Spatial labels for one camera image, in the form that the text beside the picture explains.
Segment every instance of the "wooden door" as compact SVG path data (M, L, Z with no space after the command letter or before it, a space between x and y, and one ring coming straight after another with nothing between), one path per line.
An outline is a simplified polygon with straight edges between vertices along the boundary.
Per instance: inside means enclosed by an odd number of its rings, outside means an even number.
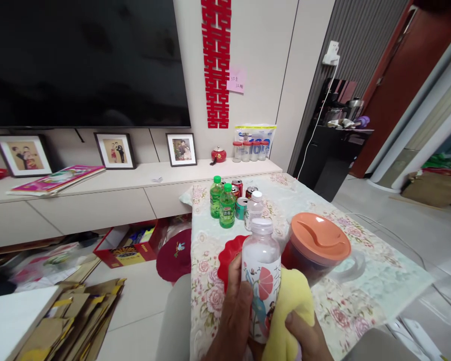
M374 84L374 93L363 111L363 115L371 119L367 128L374 129L374 133L351 169L350 173L359 178L364 177L399 119L451 43L451 7L441 13L417 9L405 33L401 32L399 37L402 37L399 46L393 47L383 56L382 61L387 62L387 66L380 85Z

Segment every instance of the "picture frame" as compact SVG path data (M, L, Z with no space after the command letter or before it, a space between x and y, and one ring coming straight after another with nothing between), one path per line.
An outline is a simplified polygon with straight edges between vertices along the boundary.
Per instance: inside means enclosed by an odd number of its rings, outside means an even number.
M106 169L136 169L129 133L94 133L100 159Z
M14 178L53 173L45 136L42 134L0 134L0 154Z
M194 133L166 133L170 166L197 165Z

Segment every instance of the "green bottle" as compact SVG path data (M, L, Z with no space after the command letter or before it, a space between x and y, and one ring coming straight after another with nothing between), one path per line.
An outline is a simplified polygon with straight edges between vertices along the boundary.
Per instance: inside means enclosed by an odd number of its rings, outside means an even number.
M220 202L219 198L224 191L224 186L220 182L220 175L214 177L214 184L210 187L210 215L212 218L219 218L220 215Z
M236 196L232 193L232 184L224 185L224 192L220 195L220 220L222 228L230 228L234 225L236 213Z

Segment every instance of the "orange pitcher lid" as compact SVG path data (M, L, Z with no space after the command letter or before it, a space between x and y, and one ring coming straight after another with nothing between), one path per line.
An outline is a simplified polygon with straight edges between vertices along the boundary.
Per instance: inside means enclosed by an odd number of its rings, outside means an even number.
M299 213L292 218L291 242L305 257L324 266L335 266L351 254L351 243L344 232L314 213Z

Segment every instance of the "hand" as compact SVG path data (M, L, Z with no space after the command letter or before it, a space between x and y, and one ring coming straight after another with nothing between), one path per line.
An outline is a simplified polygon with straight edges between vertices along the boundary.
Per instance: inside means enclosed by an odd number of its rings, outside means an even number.
M311 327L295 311L292 311L287 315L286 328L301 345L303 361L334 361L316 315L314 318L315 323Z
M253 294L250 283L241 282L241 265L242 255L238 254L229 265L228 288L217 335L202 361L240 361L246 352Z

